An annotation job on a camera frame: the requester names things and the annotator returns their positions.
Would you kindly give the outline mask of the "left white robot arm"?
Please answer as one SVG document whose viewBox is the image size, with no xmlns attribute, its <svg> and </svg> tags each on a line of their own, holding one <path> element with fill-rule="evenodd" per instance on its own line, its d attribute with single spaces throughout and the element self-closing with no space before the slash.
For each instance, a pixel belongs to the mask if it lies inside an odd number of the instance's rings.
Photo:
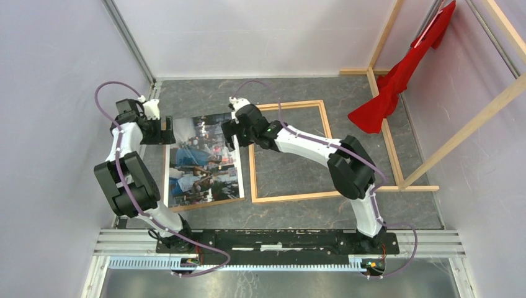
<svg viewBox="0 0 526 298">
<path fill-rule="evenodd" d="M 160 116 L 159 101 L 124 99 L 116 103 L 110 133 L 112 148 L 106 160 L 94 167 L 94 174 L 110 208 L 117 216 L 138 218 L 152 228 L 151 236 L 168 248 L 189 252 L 195 237 L 188 223 L 171 212 L 161 200 L 161 192 L 143 162 L 143 145 L 172 145 L 172 117 Z"/>
</svg>

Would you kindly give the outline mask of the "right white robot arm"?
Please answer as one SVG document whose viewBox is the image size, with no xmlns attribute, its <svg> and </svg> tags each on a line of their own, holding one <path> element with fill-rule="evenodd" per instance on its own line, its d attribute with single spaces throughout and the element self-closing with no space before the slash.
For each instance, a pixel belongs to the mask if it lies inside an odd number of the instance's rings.
<svg viewBox="0 0 526 298">
<path fill-rule="evenodd" d="M 286 124 L 269 122 L 260 109 L 245 98 L 229 98 L 232 120 L 221 129 L 230 150 L 257 145 L 264 150 L 291 153 L 327 167 L 337 192 L 351 202 L 362 251 L 374 253 L 383 246 L 383 220 L 373 205 L 379 169 L 353 136 L 330 139 L 315 136 Z"/>
</svg>

